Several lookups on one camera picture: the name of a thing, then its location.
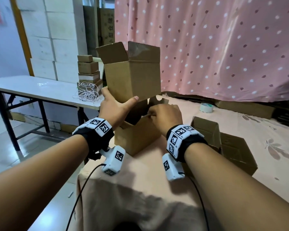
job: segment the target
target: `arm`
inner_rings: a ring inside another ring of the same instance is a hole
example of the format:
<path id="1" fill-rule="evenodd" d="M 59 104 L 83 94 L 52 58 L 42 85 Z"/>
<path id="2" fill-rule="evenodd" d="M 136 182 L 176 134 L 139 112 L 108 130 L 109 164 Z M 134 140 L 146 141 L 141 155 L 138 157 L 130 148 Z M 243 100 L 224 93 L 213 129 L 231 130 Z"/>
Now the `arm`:
<path id="1" fill-rule="evenodd" d="M 115 129 L 138 97 L 118 103 L 107 88 L 99 117 Z M 0 174 L 0 230 L 27 230 L 89 152 L 81 135 L 74 135 Z"/>
<path id="2" fill-rule="evenodd" d="M 182 124 L 177 106 L 149 112 L 164 136 Z M 289 230 L 289 203 L 212 148 L 193 143 L 184 158 L 225 230 Z"/>

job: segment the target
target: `forearm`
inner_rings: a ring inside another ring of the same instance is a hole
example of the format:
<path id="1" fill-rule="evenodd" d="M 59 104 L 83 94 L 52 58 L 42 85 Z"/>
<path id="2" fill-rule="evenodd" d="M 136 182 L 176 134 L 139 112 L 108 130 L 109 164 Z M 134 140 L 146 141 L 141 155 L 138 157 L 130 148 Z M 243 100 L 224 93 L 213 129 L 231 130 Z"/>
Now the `forearm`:
<path id="1" fill-rule="evenodd" d="M 0 230 L 27 230 L 88 151 L 75 135 L 1 173 Z"/>
<path id="2" fill-rule="evenodd" d="M 289 203 L 203 143 L 185 160 L 225 230 L 289 230 Z"/>

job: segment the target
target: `white sensor device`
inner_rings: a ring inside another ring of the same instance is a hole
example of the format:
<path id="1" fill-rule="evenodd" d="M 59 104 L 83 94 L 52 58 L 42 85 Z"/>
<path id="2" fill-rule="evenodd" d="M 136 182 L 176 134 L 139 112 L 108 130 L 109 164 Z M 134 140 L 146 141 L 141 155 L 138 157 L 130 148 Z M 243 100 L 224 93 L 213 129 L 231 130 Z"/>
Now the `white sensor device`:
<path id="1" fill-rule="evenodd" d="M 169 153 L 163 155 L 162 160 L 168 181 L 185 177 L 184 174 L 179 174 L 179 172 L 184 172 L 181 162 L 175 161 Z"/>
<path id="2" fill-rule="evenodd" d="M 120 172 L 123 159 L 125 156 L 124 148 L 115 146 L 108 151 L 100 150 L 100 154 L 106 157 L 102 171 L 110 176 L 113 176 Z"/>

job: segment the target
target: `curtain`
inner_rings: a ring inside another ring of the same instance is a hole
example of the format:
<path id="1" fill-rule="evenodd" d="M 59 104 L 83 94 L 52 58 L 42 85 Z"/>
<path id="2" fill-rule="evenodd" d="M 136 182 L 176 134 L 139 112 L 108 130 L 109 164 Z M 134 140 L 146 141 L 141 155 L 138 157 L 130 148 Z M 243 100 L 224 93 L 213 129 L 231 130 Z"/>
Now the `curtain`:
<path id="1" fill-rule="evenodd" d="M 116 0 L 116 42 L 161 48 L 162 91 L 289 100 L 289 0 Z"/>

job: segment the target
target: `white folding table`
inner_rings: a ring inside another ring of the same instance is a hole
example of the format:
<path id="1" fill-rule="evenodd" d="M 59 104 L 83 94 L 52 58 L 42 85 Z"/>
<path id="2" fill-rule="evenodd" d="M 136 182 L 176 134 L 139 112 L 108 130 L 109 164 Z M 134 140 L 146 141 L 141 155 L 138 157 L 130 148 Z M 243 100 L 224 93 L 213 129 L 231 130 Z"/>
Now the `white folding table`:
<path id="1" fill-rule="evenodd" d="M 100 110 L 100 103 L 102 100 L 104 100 L 104 97 L 102 95 L 99 97 L 98 102 L 89 102 L 82 101 L 77 98 L 77 92 L 77 84 L 68 82 L 61 82 L 46 78 L 25 75 L 0 78 L 0 114 L 15 150 L 20 151 L 17 140 L 24 136 L 27 136 L 30 133 L 56 138 L 57 140 L 63 140 L 60 137 L 49 134 L 50 130 L 43 106 L 43 101 L 77 108 L 79 125 L 89 120 L 85 112 L 83 111 L 84 108 Z M 8 102 L 5 101 L 3 93 L 10 94 Z M 29 98 L 30 100 L 13 105 L 12 103 L 16 96 Z M 16 137 L 13 128 L 9 122 L 9 110 L 36 101 L 39 103 L 44 124 L 29 132 L 22 134 L 21 136 Z M 42 127 L 45 127 L 46 133 L 38 131 L 38 129 Z"/>

